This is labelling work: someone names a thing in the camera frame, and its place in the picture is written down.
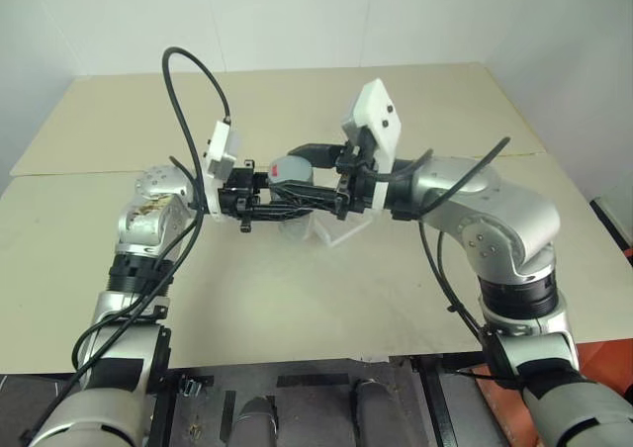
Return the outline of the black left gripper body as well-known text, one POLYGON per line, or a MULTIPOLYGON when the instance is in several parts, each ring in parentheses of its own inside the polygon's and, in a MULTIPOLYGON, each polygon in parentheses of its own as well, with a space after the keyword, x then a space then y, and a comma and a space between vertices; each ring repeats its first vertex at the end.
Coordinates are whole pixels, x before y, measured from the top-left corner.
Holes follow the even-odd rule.
POLYGON ((220 188, 220 208, 223 216, 237 220, 252 213, 255 192, 255 170, 253 167, 235 167, 220 188))

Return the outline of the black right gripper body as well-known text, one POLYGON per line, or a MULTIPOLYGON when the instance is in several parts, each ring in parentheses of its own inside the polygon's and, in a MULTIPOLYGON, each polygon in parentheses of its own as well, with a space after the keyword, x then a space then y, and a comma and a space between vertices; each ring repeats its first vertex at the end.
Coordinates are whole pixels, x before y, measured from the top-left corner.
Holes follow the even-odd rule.
POLYGON ((376 179, 370 175, 374 171, 375 144, 353 145, 348 140, 335 160, 335 170, 339 175, 336 191, 336 217, 344 221, 349 213, 363 214, 371 207, 376 179))

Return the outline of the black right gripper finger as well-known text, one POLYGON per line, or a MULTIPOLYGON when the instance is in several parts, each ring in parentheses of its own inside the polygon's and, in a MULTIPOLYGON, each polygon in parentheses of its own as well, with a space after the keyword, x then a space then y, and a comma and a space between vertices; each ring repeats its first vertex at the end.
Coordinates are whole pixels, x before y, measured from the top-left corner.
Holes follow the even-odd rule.
POLYGON ((306 182, 284 181, 271 184, 269 190, 278 200, 302 209, 337 211, 342 204, 342 195, 335 189, 306 182))
POLYGON ((312 167, 330 169, 336 166, 338 157, 344 149, 345 146, 340 144, 306 143, 293 148, 288 155, 301 157, 312 167))

